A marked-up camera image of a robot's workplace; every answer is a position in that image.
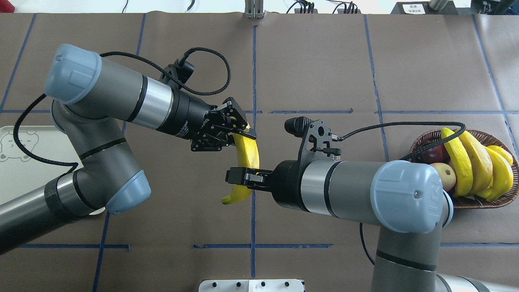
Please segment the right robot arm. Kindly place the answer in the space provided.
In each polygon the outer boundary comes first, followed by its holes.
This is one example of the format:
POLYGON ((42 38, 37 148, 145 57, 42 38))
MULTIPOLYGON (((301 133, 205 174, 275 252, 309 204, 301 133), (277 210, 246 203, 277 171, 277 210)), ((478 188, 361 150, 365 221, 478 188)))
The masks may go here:
POLYGON ((283 161, 274 170, 232 167, 226 182, 270 192, 280 206, 380 227, 373 292, 517 292, 437 272, 454 207, 439 174, 409 161, 283 161))

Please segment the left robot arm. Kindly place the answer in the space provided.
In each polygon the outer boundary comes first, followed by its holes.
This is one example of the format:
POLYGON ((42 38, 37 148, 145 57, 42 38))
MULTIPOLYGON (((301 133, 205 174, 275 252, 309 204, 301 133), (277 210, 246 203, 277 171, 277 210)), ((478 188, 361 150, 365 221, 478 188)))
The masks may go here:
POLYGON ((133 155, 118 120, 191 141, 193 152, 251 147, 258 161, 257 135, 234 98, 222 105, 200 99, 225 90, 231 78, 226 58, 195 47, 165 68, 126 52, 97 54, 63 44, 53 58, 44 94, 20 115, 13 129, 16 146, 28 157, 69 171, 42 187, 1 205, 1 254, 77 222, 105 208, 121 214, 146 201, 150 184, 133 155), (222 88, 202 92, 187 86, 194 68, 187 58, 197 51, 221 58, 227 71, 222 88), (77 163, 34 155, 19 138, 21 122, 44 98, 52 98, 54 125, 70 139, 77 163))

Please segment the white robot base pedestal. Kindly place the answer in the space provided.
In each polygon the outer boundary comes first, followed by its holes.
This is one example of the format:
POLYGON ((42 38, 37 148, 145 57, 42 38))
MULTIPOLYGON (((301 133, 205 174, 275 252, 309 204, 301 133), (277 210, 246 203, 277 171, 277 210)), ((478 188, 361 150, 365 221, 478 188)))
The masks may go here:
POLYGON ((199 292, 305 292, 300 279, 213 279, 204 280, 199 292))

